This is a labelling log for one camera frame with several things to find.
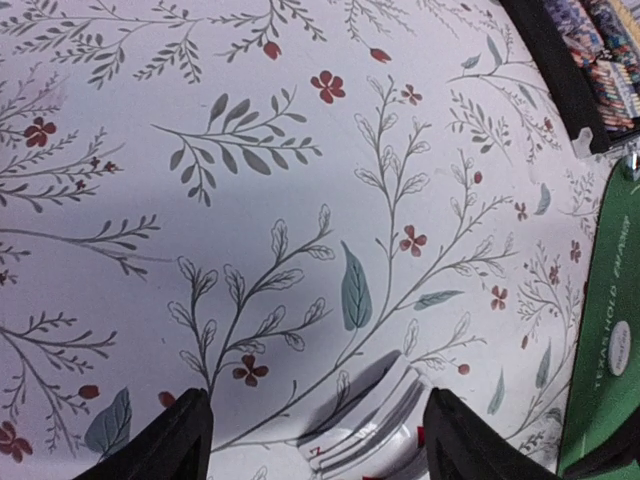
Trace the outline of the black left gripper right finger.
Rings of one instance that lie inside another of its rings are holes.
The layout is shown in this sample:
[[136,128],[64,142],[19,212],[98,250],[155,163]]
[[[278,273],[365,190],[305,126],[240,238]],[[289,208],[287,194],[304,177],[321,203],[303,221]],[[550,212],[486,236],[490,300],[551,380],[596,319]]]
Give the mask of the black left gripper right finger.
[[557,478],[512,447],[449,389],[431,391],[423,427],[432,479]]

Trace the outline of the blue grey cloth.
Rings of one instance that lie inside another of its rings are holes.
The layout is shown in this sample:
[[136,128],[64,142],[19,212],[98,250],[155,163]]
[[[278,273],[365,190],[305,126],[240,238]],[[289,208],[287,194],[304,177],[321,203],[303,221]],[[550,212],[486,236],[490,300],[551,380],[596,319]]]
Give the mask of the blue grey cloth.
[[316,479],[418,479],[427,471],[423,412],[433,389],[406,355],[378,362],[381,377],[297,448]]

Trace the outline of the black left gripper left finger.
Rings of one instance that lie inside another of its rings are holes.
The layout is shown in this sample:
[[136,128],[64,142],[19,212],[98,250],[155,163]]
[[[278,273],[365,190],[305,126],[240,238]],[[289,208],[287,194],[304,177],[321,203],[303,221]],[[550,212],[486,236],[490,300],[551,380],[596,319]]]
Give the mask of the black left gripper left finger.
[[190,388],[127,446],[90,468],[87,477],[205,480],[213,425],[207,392]]

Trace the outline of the white dealer button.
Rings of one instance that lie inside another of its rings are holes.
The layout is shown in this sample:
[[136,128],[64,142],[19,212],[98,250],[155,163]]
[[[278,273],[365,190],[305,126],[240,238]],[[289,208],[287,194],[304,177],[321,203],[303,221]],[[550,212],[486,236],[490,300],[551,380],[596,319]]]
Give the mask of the white dealer button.
[[631,328],[627,321],[618,321],[611,332],[607,362],[612,375],[619,377],[627,368],[631,353]]

